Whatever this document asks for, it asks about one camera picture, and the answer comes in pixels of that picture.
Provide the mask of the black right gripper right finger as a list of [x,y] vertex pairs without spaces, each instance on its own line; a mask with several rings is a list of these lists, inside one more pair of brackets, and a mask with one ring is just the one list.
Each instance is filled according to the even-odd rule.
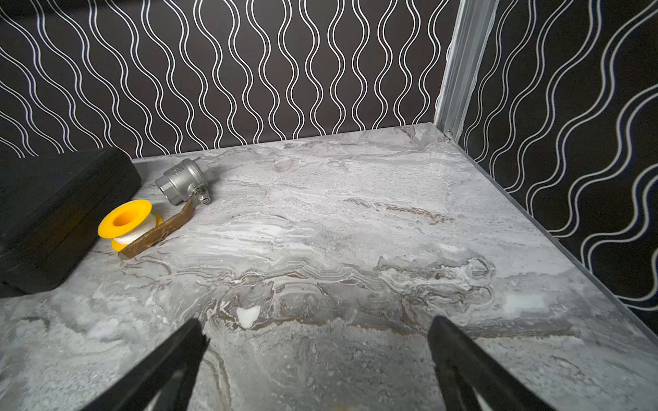
[[428,346],[447,410],[551,410],[445,316],[433,319]]

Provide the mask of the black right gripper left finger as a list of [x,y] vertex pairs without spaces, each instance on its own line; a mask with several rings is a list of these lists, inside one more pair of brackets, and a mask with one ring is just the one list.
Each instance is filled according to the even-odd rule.
[[192,318],[85,410],[186,410],[209,339]]

